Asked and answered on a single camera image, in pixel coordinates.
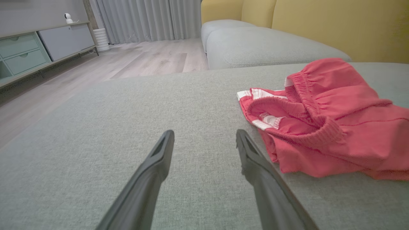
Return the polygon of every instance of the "sofa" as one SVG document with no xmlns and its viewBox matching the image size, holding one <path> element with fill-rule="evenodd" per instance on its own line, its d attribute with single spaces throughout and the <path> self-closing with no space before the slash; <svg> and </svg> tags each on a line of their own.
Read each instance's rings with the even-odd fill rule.
<svg viewBox="0 0 409 230">
<path fill-rule="evenodd" d="M 404 0 L 203 0 L 203 48 L 210 69 L 409 63 L 408 9 Z"/>
<path fill-rule="evenodd" d="M 305 65 L 115 79 L 75 95 L 0 150 L 0 229 L 95 229 L 168 129 L 173 156 L 152 229 L 261 229 L 236 130 L 246 130 L 269 158 L 236 93 L 283 89 Z M 351 65 L 381 98 L 409 108 L 408 64 Z M 320 229 L 409 226 L 408 182 L 362 173 L 280 175 Z"/>
</svg>

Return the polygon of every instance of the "yellow cushion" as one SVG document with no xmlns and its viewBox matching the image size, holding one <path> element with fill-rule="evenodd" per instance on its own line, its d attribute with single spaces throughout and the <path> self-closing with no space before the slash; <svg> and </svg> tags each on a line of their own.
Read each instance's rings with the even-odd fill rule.
<svg viewBox="0 0 409 230">
<path fill-rule="evenodd" d="M 202 24 L 214 20 L 241 20 L 243 0 L 203 0 L 201 4 Z"/>
<path fill-rule="evenodd" d="M 277 0 L 272 28 L 353 61 L 409 63 L 409 0 Z"/>
<path fill-rule="evenodd" d="M 241 20 L 271 28 L 276 0 L 244 0 Z"/>
</svg>

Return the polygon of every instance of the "crumpled garment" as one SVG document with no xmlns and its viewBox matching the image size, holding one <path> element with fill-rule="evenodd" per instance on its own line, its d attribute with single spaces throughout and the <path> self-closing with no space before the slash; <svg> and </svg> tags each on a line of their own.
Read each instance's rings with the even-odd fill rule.
<svg viewBox="0 0 409 230">
<path fill-rule="evenodd" d="M 283 173 L 360 171 L 374 179 L 409 180 L 409 109 L 380 99 L 351 65 L 317 60 L 288 76 L 284 86 L 237 93 L 244 116 Z"/>
</svg>

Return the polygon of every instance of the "gray curtain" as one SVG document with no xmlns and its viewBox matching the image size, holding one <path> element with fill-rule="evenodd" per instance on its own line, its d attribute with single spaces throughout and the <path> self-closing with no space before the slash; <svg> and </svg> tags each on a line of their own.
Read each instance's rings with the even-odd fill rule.
<svg viewBox="0 0 409 230">
<path fill-rule="evenodd" d="M 201 0 L 97 0 L 111 44 L 200 37 Z"/>
</svg>

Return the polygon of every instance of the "sofa seat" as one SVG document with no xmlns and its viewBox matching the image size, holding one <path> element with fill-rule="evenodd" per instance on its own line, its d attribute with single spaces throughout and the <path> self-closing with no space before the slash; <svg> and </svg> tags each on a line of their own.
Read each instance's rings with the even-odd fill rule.
<svg viewBox="0 0 409 230">
<path fill-rule="evenodd" d="M 236 95 L 250 87 L 284 89 L 285 78 L 304 66 L 116 79 L 75 95 L 0 150 L 0 229 L 94 230 L 158 138 L 173 129 L 152 230 L 261 230 L 236 130 L 246 130 L 269 158 Z M 352 66 L 381 98 L 409 107 L 408 64 Z M 322 230 L 409 225 L 409 182 L 362 173 L 280 175 Z"/>
<path fill-rule="evenodd" d="M 322 58 L 351 61 L 344 52 L 325 44 L 263 27 L 213 31 L 207 39 L 209 69 L 309 63 Z"/>
<path fill-rule="evenodd" d="M 203 42 L 203 48 L 204 51 L 207 52 L 207 38 L 209 35 L 216 30 L 219 29 L 226 29 L 226 28 L 236 28 L 236 27 L 256 27 L 253 24 L 247 23 L 247 22 L 242 22 L 242 21 L 237 21 L 237 20 L 215 20 L 215 21 L 210 21 L 206 22 L 205 24 L 202 25 L 202 42 Z"/>
</svg>

